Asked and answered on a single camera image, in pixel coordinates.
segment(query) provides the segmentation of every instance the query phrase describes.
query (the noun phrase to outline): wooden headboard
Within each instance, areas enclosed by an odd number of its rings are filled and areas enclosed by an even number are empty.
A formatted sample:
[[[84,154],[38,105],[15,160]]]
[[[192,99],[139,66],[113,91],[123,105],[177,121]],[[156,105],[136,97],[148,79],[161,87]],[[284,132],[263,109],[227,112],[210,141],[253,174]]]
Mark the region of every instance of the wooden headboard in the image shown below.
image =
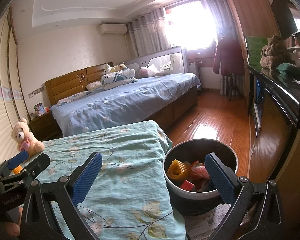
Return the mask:
[[[103,65],[79,69],[46,81],[45,85],[51,105],[55,105],[60,99],[85,91],[88,84],[100,80],[104,75]]]

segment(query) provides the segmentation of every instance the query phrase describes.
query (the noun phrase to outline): window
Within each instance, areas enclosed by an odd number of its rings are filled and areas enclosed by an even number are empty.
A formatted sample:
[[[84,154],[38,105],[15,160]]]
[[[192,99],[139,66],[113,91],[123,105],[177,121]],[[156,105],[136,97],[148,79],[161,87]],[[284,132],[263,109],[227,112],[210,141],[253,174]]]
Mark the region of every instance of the window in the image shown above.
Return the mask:
[[[296,23],[296,26],[297,26],[297,28],[298,28],[298,31],[300,31],[300,19],[298,19],[298,18],[293,18],[294,19],[294,21],[295,21],[295,23]]]
[[[201,1],[178,5],[167,14],[169,38],[174,46],[188,50],[210,47],[216,37],[216,27],[209,10]]]

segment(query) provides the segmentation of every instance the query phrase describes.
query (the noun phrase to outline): red block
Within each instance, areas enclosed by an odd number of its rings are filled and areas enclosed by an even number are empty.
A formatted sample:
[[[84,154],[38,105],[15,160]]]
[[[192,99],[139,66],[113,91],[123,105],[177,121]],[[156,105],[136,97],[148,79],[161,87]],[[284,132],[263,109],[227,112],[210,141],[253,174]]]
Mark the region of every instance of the red block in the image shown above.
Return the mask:
[[[185,180],[184,183],[180,186],[181,189],[186,190],[186,191],[196,191],[195,190],[195,185],[192,184],[191,182]]]

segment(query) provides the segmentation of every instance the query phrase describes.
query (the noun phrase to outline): wooden floor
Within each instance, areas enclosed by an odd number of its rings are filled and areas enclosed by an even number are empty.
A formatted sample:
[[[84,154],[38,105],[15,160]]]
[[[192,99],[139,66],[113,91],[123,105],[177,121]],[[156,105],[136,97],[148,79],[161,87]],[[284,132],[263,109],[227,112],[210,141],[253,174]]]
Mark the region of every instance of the wooden floor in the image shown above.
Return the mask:
[[[229,145],[237,154],[237,176],[247,176],[249,166],[249,119],[243,97],[232,97],[231,102],[217,90],[204,90],[198,105],[180,117],[166,134],[173,145],[196,139],[211,138]]]

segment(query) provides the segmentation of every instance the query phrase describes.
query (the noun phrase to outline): sunlight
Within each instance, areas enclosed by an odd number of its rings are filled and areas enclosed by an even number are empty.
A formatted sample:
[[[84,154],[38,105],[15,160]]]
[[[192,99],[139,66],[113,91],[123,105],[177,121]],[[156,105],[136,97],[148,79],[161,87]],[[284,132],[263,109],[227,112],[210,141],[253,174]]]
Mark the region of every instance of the sunlight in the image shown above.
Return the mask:
[[[300,31],[300,19],[297,19],[297,18],[293,18],[294,19],[294,22],[296,23],[296,26],[298,28],[298,31]]]
[[[218,129],[213,129],[212,127],[208,127],[205,125],[198,125],[198,127],[194,131],[194,139],[216,139],[217,138]]]
[[[171,40],[175,46],[188,50],[209,47],[216,36],[216,27],[210,11],[200,1],[174,7],[167,15]]]

